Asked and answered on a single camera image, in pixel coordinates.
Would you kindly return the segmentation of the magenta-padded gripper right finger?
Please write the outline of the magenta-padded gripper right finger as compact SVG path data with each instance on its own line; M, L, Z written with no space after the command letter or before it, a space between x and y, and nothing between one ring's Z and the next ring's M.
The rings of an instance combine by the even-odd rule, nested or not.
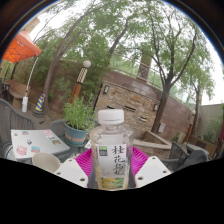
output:
M157 156L148 157L140 149L133 148L128 184L130 189L146 186L170 174Z

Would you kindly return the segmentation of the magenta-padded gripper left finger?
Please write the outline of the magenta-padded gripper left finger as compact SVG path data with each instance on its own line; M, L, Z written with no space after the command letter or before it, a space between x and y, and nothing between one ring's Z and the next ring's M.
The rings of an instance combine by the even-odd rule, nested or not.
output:
M92 151L83 152L76 159L68 158L55 172L55 175L84 188L95 186Z

